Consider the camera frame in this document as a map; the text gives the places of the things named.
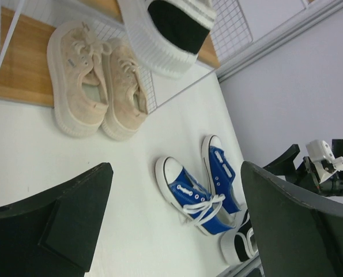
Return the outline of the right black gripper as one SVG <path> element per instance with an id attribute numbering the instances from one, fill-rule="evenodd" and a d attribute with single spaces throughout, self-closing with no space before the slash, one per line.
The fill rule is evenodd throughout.
<path id="1" fill-rule="evenodd" d="M 298 144 L 292 144 L 264 169 L 319 195 L 343 196 L 343 139 L 333 139 L 331 144 L 313 140 L 306 148 L 308 156 L 303 159 L 304 176 L 298 181 L 294 164 L 294 159 L 300 153 Z"/>

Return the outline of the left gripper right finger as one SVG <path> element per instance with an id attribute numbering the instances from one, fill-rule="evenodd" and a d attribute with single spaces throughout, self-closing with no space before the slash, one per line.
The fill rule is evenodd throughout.
<path id="1" fill-rule="evenodd" d="M 343 276 L 343 203 L 251 162 L 240 176 L 266 276 Z"/>

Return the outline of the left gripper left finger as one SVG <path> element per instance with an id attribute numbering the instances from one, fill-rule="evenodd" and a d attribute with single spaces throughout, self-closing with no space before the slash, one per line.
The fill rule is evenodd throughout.
<path id="1" fill-rule="evenodd" d="M 84 276 L 90 271 L 113 169 L 79 176 L 0 207 L 0 276 Z"/>

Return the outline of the black white sneaker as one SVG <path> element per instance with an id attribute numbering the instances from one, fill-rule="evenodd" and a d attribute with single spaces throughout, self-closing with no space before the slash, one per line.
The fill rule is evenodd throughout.
<path id="1" fill-rule="evenodd" d="M 240 211 L 236 219 L 239 225 L 223 234 L 220 248 L 228 265 L 238 266 L 258 254 L 258 246 L 254 237 L 248 209 Z"/>
<path id="2" fill-rule="evenodd" d="M 169 78 L 182 77 L 195 64 L 217 17 L 211 1 L 122 0 L 118 5 L 136 58 Z"/>

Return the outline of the blue canvas sneaker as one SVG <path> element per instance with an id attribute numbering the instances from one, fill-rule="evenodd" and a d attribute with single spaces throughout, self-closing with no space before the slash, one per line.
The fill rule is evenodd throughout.
<path id="1" fill-rule="evenodd" d="M 230 192 L 209 192 L 170 156 L 157 160 L 155 174 L 161 194 L 186 217 L 188 224 L 205 235 L 224 233 L 236 227 L 240 207 L 230 201 Z"/>
<path id="2" fill-rule="evenodd" d="M 233 200 L 232 183 L 236 174 L 225 157 L 222 142 L 217 135 L 204 138 L 201 155 L 208 176 L 208 191 L 212 195 L 224 194 L 226 200 Z"/>

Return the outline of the beige platform sneaker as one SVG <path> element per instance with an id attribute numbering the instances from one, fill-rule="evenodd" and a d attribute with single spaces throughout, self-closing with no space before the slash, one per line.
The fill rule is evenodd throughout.
<path id="1" fill-rule="evenodd" d="M 109 106 L 103 58 L 111 46 L 83 21 L 63 23 L 47 45 L 56 122 L 72 137 L 97 132 Z"/>
<path id="2" fill-rule="evenodd" d="M 148 98 L 140 66 L 124 39 L 108 41 L 111 54 L 102 56 L 109 106 L 101 124 L 116 141 L 125 141 L 138 132 L 149 115 Z"/>

